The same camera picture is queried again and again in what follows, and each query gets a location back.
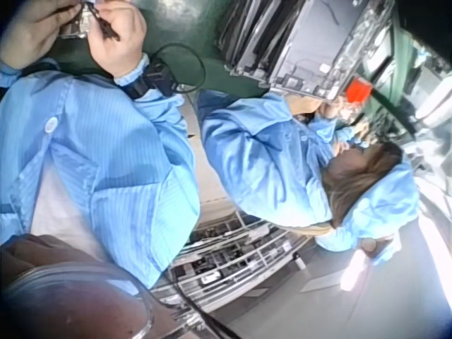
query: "clear plastic lid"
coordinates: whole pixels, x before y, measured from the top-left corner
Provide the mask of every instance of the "clear plastic lid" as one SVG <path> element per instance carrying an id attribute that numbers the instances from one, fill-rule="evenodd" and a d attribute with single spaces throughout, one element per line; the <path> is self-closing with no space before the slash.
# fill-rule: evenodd
<path id="1" fill-rule="evenodd" d="M 40 266 L 11 283 L 3 298 L 37 337 L 139 339 L 153 323 L 149 291 L 108 263 Z"/>

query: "light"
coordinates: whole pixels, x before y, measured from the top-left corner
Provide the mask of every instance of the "light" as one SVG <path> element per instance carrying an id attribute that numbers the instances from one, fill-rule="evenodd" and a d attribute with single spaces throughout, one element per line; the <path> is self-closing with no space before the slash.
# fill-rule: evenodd
<path id="1" fill-rule="evenodd" d="M 358 277 L 366 267 L 366 254 L 358 249 L 352 257 L 350 265 L 345 269 L 340 279 L 340 289 L 343 291 L 351 291 L 358 281 Z"/>
<path id="2" fill-rule="evenodd" d="M 381 44 L 384 41 L 384 38 L 386 37 L 386 33 L 388 32 L 388 28 L 385 27 L 383 30 L 380 31 L 380 33 L 376 36 L 375 40 L 374 40 L 374 46 L 375 47 L 380 47 Z"/>
<path id="3" fill-rule="evenodd" d="M 452 90 L 452 76 L 448 76 L 440 82 L 433 93 L 424 101 L 416 112 L 416 118 L 422 119 L 433 112 L 434 109 L 443 101 L 443 99 Z"/>
<path id="4" fill-rule="evenodd" d="M 429 218 L 420 215 L 419 227 L 432 254 L 444 295 L 452 309 L 452 256 L 435 224 Z"/>

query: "black cable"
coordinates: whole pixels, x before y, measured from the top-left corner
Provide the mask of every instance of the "black cable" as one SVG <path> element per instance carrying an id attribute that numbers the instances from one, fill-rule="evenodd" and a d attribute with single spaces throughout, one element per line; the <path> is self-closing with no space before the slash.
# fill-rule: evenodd
<path id="1" fill-rule="evenodd" d="M 186 46 L 185 44 L 180 44 L 178 42 L 171 42 L 169 44 L 165 44 L 165 45 L 161 46 L 161 48 L 159 48 L 150 57 L 150 60 L 152 61 L 154 58 L 156 58 L 163 51 L 165 51 L 166 49 L 171 48 L 171 47 L 178 47 L 178 48 L 182 48 L 182 49 L 185 49 L 185 50 L 191 52 L 198 59 L 199 64 L 201 66 L 201 70 L 203 72 L 202 79 L 198 82 L 198 84 L 194 88 L 192 88 L 190 90 L 175 90 L 175 93 L 176 94 L 189 94 L 189 93 L 192 93 L 192 92 L 195 92 L 195 91 L 199 90 L 204 85 L 204 83 L 206 82 L 207 70 L 206 70 L 206 65 L 204 65 L 203 61 L 201 60 L 201 57 L 199 56 L 199 54 L 193 48 L 191 48 L 189 46 Z"/>
<path id="2" fill-rule="evenodd" d="M 171 279 L 168 270 L 162 270 L 160 269 L 160 265 L 156 262 L 156 260 L 150 256 L 148 257 L 152 265 L 155 267 L 155 269 L 158 272 L 162 272 L 162 277 L 173 286 L 173 288 L 176 290 L 177 294 L 184 300 L 184 302 L 192 308 L 196 313 L 199 314 L 199 316 L 203 319 L 204 323 L 209 327 L 209 329 L 212 330 L 212 332 L 218 337 L 218 339 L 242 339 L 239 337 L 233 330 L 228 328 L 223 323 L 219 322 L 217 319 L 215 319 L 210 314 L 205 313 L 190 297 L 187 297 L 182 291 L 182 288 L 180 288 L 179 283 L 176 280 Z M 227 338 L 225 338 L 221 333 L 224 333 L 227 335 Z"/>

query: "green work surface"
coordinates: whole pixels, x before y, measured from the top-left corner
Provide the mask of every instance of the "green work surface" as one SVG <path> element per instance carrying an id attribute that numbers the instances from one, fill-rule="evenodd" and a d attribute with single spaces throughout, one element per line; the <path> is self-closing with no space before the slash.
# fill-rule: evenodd
<path id="1" fill-rule="evenodd" d="M 148 24 L 144 51 L 151 55 L 161 46 L 178 42 L 195 49 L 207 70 L 204 88 L 221 90 L 240 97 L 258 96 L 265 90 L 244 77 L 230 76 L 215 46 L 217 24 L 232 0 L 135 0 Z M 50 56 L 63 71 L 74 74 L 102 73 L 91 58 L 87 40 L 57 40 Z M 202 79 L 196 57 L 178 47 L 159 55 L 180 83 L 195 85 Z"/>

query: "sleeve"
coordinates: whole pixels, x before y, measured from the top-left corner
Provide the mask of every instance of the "sleeve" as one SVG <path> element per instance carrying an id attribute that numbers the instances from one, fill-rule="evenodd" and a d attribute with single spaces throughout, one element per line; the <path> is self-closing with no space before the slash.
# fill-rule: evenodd
<path id="1" fill-rule="evenodd" d="M 119 86 L 134 82 L 143 74 L 147 65 L 149 65 L 148 55 L 143 54 L 140 63 L 131 73 L 115 78 L 114 82 Z M 178 110 L 183 104 L 184 99 L 181 95 L 164 97 L 158 90 L 149 90 L 143 97 L 135 100 L 139 112 L 153 122 L 157 129 L 169 162 L 194 171 L 194 155 L 188 141 L 187 125 Z"/>
<path id="2" fill-rule="evenodd" d="M 330 143 L 334 137 L 334 130 L 337 119 L 324 119 L 316 113 L 312 121 L 308 124 L 311 129 L 323 142 Z"/>
<path id="3" fill-rule="evenodd" d="M 114 82 L 123 86 L 135 81 L 148 64 L 149 58 L 143 54 L 140 64 L 135 70 L 122 78 L 115 78 Z M 165 97 L 158 90 L 149 90 L 134 103 L 138 111 L 151 121 L 157 130 L 169 164 L 180 183 L 179 186 L 184 190 L 188 203 L 187 208 L 194 211 L 197 218 L 199 216 L 199 196 L 194 154 L 189 144 L 186 122 L 178 109 L 184 104 L 183 97 L 181 95 Z"/>
<path id="4" fill-rule="evenodd" d="M 337 142 L 345 143 L 351 141 L 355 136 L 355 128 L 347 126 L 334 132 L 334 138 Z"/>
<path id="5" fill-rule="evenodd" d="M 357 246 L 357 238 L 344 227 L 336 228 L 330 234 L 316 237 L 316 243 L 332 252 L 342 252 Z"/>
<path id="6" fill-rule="evenodd" d="M 203 101 L 204 107 L 214 107 L 213 102 Z M 226 108 L 212 109 L 203 113 L 203 129 L 209 129 L 212 121 L 228 120 L 240 126 L 250 136 L 274 124 L 292 120 L 289 107 L 285 99 L 273 93 L 267 93 L 261 98 L 239 99 Z"/>
<path id="7" fill-rule="evenodd" d="M 10 88 L 20 77 L 20 70 L 0 61 L 0 88 Z"/>
<path id="8" fill-rule="evenodd" d="M 213 110 L 201 128 L 208 161 L 232 200 L 246 213 L 279 225 L 293 225 L 288 219 L 300 218 L 299 208 L 282 170 L 285 155 L 273 152 L 280 146 L 260 132 L 291 119 L 284 99 L 266 95 Z"/>

